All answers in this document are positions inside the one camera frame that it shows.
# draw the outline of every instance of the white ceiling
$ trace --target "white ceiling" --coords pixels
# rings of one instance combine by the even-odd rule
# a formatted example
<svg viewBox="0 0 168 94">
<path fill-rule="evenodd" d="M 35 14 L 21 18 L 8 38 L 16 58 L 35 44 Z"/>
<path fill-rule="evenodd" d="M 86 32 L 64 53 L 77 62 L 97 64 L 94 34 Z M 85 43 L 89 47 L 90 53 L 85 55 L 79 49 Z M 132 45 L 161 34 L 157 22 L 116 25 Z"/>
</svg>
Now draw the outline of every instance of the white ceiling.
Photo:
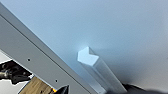
<svg viewBox="0 0 168 94">
<path fill-rule="evenodd" d="M 6 61 L 11 60 L 9 57 L 7 57 L 1 50 L 0 50 L 0 64 L 4 63 Z"/>
<path fill-rule="evenodd" d="M 121 82 L 168 92 L 167 0 L 0 1 L 79 75 L 89 46 Z"/>
</svg>

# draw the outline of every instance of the white block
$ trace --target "white block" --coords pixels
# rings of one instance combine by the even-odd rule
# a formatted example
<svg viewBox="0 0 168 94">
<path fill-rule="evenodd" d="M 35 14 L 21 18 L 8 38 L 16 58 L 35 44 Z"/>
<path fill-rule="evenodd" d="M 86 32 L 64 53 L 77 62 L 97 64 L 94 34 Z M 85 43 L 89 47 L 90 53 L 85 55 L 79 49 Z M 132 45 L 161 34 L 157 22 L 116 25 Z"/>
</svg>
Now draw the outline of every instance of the white block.
<svg viewBox="0 0 168 94">
<path fill-rule="evenodd" d="M 78 52 L 78 61 L 105 90 L 111 89 L 116 93 L 126 92 L 106 63 L 89 47 Z"/>
</svg>

